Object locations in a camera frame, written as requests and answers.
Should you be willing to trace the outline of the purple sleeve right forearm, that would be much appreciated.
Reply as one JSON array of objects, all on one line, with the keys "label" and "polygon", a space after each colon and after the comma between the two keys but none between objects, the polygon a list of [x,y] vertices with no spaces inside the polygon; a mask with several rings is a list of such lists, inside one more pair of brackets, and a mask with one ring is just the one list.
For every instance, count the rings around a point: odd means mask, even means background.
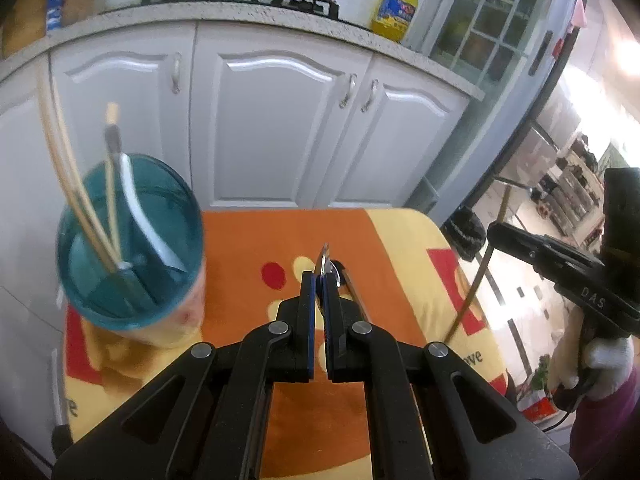
[{"label": "purple sleeve right forearm", "polygon": [[584,398],[578,405],[570,432],[570,457],[585,474],[612,448],[639,400],[638,373],[602,400]]}]

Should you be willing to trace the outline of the right hand white glove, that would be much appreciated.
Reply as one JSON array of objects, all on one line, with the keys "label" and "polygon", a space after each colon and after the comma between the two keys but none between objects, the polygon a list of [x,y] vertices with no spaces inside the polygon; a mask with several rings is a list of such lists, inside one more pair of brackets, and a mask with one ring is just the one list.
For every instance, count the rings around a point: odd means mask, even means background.
[{"label": "right hand white glove", "polygon": [[631,337],[593,338],[583,346],[579,336],[584,314],[572,307],[564,332],[556,345],[549,365],[547,386],[555,392],[559,386],[573,389],[579,382],[579,367],[598,373],[598,378],[587,391],[586,398],[601,401],[627,384],[636,384],[634,378],[634,344]]}]

